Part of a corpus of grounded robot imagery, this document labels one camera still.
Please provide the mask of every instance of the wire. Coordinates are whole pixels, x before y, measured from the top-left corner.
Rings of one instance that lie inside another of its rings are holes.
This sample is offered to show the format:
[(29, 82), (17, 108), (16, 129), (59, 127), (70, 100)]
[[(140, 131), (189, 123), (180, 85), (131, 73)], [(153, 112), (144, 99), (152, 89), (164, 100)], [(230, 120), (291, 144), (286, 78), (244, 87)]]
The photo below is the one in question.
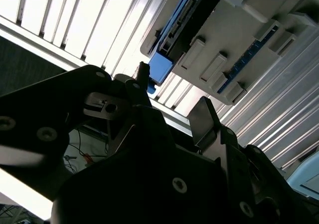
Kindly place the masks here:
[(70, 161), (69, 161), (69, 160), (66, 160), (66, 161), (69, 163), (70, 168), (72, 169), (72, 172), (73, 172), (74, 174), (76, 174), (76, 171), (75, 171), (75, 170), (74, 170), (74, 168), (72, 167), (72, 165), (71, 165)]
[(76, 147), (76, 146), (74, 146), (74, 145), (72, 145), (72, 144), (69, 144), (70, 146), (72, 146), (72, 147), (74, 147), (74, 148), (76, 148), (77, 150), (79, 150), (79, 154), (81, 155), (81, 156), (83, 156), (83, 157), (88, 157), (88, 156), (90, 156), (90, 157), (100, 157), (100, 158), (106, 158), (107, 156), (105, 156), (105, 155), (89, 155), (89, 154), (85, 154), (85, 153), (83, 153), (82, 151), (81, 151), (81, 134), (80, 134), (80, 131), (78, 130), (78, 133), (79, 133), (79, 147)]
[(107, 156), (101, 156), (101, 155), (85, 154), (78, 147), (74, 146), (73, 144), (69, 144), (69, 145), (72, 146), (73, 148), (76, 148), (77, 150), (79, 150), (80, 155), (83, 156), (83, 157), (100, 157), (100, 158), (106, 158), (107, 157)]

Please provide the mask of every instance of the screw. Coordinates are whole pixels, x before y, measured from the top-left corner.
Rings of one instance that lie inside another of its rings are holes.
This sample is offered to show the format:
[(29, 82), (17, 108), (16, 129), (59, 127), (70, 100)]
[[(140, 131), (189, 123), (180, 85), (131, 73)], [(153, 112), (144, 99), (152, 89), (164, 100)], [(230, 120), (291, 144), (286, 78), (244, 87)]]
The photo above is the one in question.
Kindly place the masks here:
[(96, 75), (99, 76), (99, 77), (105, 78), (105, 75), (104, 75), (102, 72), (99, 72), (99, 71), (98, 71), (98, 72), (96, 73)]
[(15, 127), (15, 120), (8, 116), (0, 116), (0, 131), (8, 131)]
[(234, 132), (231, 130), (231, 129), (227, 129), (227, 132), (229, 133), (229, 134), (231, 134), (231, 135), (233, 135), (234, 134)]
[(181, 178), (173, 178), (173, 187), (179, 193), (186, 193), (187, 192), (187, 185)]
[(246, 202), (240, 202), (239, 203), (241, 211), (248, 217), (253, 218), (254, 213), (251, 207)]
[(50, 127), (42, 127), (36, 132), (36, 136), (44, 142), (51, 142), (54, 141), (58, 134), (55, 129)]
[(256, 153), (261, 153), (261, 151), (260, 151), (260, 149), (259, 148), (257, 148), (257, 147), (254, 147), (254, 151), (256, 152)]
[(136, 83), (133, 83), (133, 86), (134, 86), (136, 89), (139, 89), (139, 88), (140, 88), (140, 86), (139, 86), (138, 84), (136, 84)]

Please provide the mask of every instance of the robotic arm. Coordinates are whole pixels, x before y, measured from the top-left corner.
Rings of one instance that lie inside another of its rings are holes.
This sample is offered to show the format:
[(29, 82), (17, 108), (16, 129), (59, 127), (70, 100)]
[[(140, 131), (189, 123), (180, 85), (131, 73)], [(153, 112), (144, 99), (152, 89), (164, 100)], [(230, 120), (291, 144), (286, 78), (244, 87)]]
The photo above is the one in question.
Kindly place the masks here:
[[(52, 224), (316, 223), (266, 155), (238, 145), (209, 99), (189, 114), (191, 147), (174, 140), (147, 95), (149, 70), (141, 63), (136, 79), (112, 80), (85, 66), (0, 98), (1, 169), (53, 201)], [(108, 158), (70, 177), (61, 165), (68, 133), (97, 118)]]

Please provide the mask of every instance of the blue component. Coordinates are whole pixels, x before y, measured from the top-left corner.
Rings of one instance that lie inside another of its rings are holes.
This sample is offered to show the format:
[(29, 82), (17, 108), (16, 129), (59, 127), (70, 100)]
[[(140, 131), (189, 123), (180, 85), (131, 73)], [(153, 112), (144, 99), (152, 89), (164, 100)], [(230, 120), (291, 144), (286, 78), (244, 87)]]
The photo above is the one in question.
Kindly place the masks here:
[(266, 42), (275, 34), (278, 30), (277, 26), (265, 36), (262, 41), (255, 40), (251, 46), (244, 52), (244, 54), (235, 62), (230, 71), (225, 74), (227, 81), (219, 88), (217, 93), (222, 93), (224, 89), (232, 82), (232, 80), (238, 75), (238, 73), (253, 59), (257, 52), (266, 44)]
[(154, 94), (156, 91), (155, 89), (155, 84), (153, 82), (149, 82), (149, 85), (148, 85), (148, 93), (150, 94)]
[(158, 83), (162, 83), (173, 68), (173, 63), (158, 52), (151, 58), (149, 65), (150, 77)]

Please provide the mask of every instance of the blue plastic part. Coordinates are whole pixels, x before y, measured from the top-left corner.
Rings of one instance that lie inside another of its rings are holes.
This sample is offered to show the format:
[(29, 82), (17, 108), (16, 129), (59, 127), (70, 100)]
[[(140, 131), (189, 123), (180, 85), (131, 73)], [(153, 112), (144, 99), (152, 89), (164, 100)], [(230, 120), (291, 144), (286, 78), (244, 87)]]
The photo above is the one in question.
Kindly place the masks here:
[(232, 80), (239, 74), (239, 72), (253, 59), (258, 51), (267, 43), (267, 41), (278, 30), (277, 26), (274, 26), (272, 30), (265, 36), (262, 41), (255, 40), (251, 46), (244, 52), (244, 54), (235, 62), (230, 71), (226, 74), (227, 81), (221, 86), (217, 93), (222, 93), (224, 89), (232, 82)]
[(156, 88), (155, 88), (155, 85), (153, 82), (149, 82), (149, 85), (148, 85), (148, 93), (150, 94), (154, 94), (156, 91)]
[(150, 77), (158, 83), (162, 83), (173, 68), (173, 63), (158, 52), (151, 58), (149, 65)]
[(298, 192), (319, 200), (319, 194), (302, 186), (305, 182), (319, 175), (319, 151), (304, 160), (287, 179), (289, 185)]

